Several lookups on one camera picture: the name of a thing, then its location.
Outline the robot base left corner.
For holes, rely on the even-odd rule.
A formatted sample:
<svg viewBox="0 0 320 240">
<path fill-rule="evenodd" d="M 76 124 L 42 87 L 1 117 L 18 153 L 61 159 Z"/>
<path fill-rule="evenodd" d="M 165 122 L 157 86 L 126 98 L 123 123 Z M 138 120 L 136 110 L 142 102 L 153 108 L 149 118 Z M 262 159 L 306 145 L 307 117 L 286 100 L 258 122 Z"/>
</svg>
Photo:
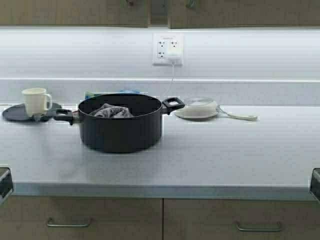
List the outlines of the robot base left corner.
<svg viewBox="0 0 320 240">
<path fill-rule="evenodd" d="M 7 198 L 13 193 L 14 184 L 10 168 L 0 168 L 0 204 L 2 205 Z"/>
</svg>

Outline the robot base right corner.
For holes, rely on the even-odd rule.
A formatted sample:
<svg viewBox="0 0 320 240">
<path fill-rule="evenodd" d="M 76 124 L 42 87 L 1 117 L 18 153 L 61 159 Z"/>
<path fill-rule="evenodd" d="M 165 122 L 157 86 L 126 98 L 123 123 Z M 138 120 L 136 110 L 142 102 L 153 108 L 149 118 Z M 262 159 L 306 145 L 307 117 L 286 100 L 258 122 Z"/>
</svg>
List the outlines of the robot base right corner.
<svg viewBox="0 0 320 240">
<path fill-rule="evenodd" d="M 314 168 L 311 174 L 311 180 L 309 185 L 310 194 L 320 202 L 320 169 Z"/>
</svg>

